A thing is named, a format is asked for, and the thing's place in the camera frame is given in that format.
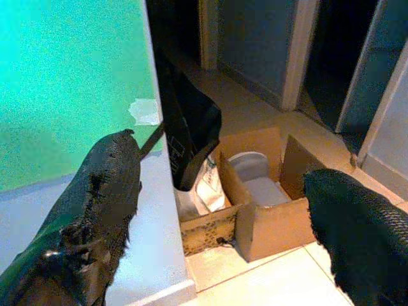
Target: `turquoise wall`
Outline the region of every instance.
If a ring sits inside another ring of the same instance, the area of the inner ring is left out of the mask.
[[[154,99],[141,1],[0,2],[0,191],[75,172]]]

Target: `tiled floor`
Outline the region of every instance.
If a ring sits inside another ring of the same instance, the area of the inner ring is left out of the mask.
[[[395,205],[403,202],[366,173],[353,168],[342,139],[321,124],[300,112],[280,113],[222,73],[202,71],[182,55],[171,54],[171,50],[170,55],[195,86],[221,108],[223,135],[279,126],[283,143],[291,134],[327,167],[352,175]],[[234,248],[218,247],[190,256],[186,263],[198,297],[185,306],[352,305],[335,287],[329,255],[317,243],[252,263],[246,263]]]

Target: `green wall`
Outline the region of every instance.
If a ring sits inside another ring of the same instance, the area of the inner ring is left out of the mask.
[[[154,99],[141,1],[0,2],[0,191],[74,173]]]

